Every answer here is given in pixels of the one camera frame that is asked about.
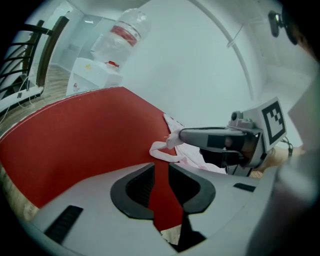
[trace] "pink cloth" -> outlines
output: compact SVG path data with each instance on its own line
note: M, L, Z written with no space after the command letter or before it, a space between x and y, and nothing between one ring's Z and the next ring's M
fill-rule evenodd
M199 148L186 143L183 143L179 138L180 131L185 128L182 124L172 119L167 114L163 117L171 132L166 142L156 141L152 144L149 153L152 157L164 160L170 163L181 163L195 168L200 168L206 171L226 174L224 168L219 168L214 164L206 163L203 156L200 154ZM170 155L159 150L175 149L177 155Z

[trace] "white sleeve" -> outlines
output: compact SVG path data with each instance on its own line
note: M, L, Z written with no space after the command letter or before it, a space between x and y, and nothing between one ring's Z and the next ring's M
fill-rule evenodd
M320 73L288 112L306 151L320 149Z

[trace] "black vent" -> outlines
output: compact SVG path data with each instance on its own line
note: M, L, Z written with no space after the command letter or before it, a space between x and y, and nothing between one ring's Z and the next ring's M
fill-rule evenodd
M125 192L136 203L148 207L150 193L155 184L155 166L130 180L125 186Z
M83 208L69 205L44 233L61 244L83 210Z
M172 165L169 165L169 184L181 206L200 191L198 182Z
M237 189L241 189L241 190L245 190L245 191L249 191L249 192L253 192L256 189L255 186L250 186L250 185L243 184L243 183L237 183L237 184L234 184L233 186Z
M153 220L154 212L148 205L154 184L155 164L149 163L118 179L111 187L111 200L129 218Z

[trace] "white cloth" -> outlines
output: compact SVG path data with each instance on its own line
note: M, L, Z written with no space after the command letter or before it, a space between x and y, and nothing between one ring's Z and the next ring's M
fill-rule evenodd
M320 72L288 112L306 151L320 148Z
M167 114L163 115L169 130L171 132L166 142L156 141L152 144L149 153L152 157L164 160L170 163L181 163L195 168L200 168L206 171L211 171L220 174L226 174L224 168L219 168L214 164L206 163L203 156L200 154L199 148L186 143L183 143L179 138L180 131L184 126L172 119ZM175 149L177 155L170 155L159 150Z

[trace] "staircase railing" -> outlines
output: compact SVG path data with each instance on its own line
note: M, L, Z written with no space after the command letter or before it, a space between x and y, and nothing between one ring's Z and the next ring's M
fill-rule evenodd
M45 85L46 75L47 75L51 55L59 39L59 36L61 35L68 21L69 19L67 17L61 16L55 23L53 29L47 29L42 27L42 25L44 24L43 20L39 20L37 25L23 24L20 31L32 32L31 37L27 42L11 43L10 46L19 46L19 47L17 47L6 59L2 61L2 65L7 62L10 62L10 63L7 64L6 67L0 73L0 79L3 78L2 81L0 82L0 87L10 75L13 75L16 73L22 73L24 79L26 79L29 76L39 40L42 35L48 35L48 39L46 40L46 43L44 45L44 48L41 54L37 76L36 76L36 84L39 87L43 87ZM13 62L17 60L20 60L20 61L16 63L12 68L10 68ZM15 70L19 65L21 65L21 63L22 63L22 68ZM0 89L0 93L18 86L19 83L20 85L22 85L21 81L15 82L9 86L6 86ZM25 83L25 89L27 91L29 90L29 81Z

